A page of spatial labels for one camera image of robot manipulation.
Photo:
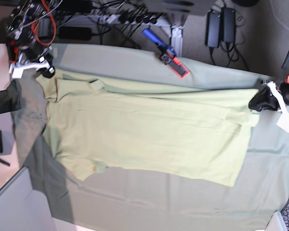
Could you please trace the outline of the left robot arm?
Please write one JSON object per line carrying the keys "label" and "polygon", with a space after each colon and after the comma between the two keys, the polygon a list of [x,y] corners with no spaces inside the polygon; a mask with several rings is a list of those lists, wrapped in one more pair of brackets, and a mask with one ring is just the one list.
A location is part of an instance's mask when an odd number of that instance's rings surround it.
{"label": "left robot arm", "polygon": [[[281,66],[282,69],[286,69],[289,64],[289,50],[286,58]],[[272,81],[263,80],[261,82],[261,88],[256,95],[249,102],[249,109],[255,111],[281,111],[281,105],[278,102],[276,96],[273,95],[273,91],[281,95],[281,102],[289,107],[289,74],[284,80]]]}

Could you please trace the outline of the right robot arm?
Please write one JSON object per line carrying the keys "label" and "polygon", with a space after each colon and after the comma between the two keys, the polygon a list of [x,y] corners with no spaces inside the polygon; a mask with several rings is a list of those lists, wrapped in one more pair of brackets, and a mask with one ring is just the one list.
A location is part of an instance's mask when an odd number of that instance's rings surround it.
{"label": "right robot arm", "polygon": [[6,47],[9,56],[9,74],[21,78],[23,72],[35,69],[46,78],[55,74],[50,41],[39,38],[39,24],[49,17],[56,33],[56,23],[49,7],[49,0],[22,0],[9,16],[6,26]]}

